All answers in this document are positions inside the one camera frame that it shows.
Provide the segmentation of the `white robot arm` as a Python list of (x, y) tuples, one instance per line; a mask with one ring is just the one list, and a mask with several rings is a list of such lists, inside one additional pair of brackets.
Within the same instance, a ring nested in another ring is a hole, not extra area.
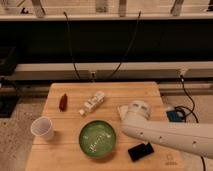
[(150, 120), (140, 100), (118, 107), (122, 132), (132, 138), (213, 159), (213, 124)]

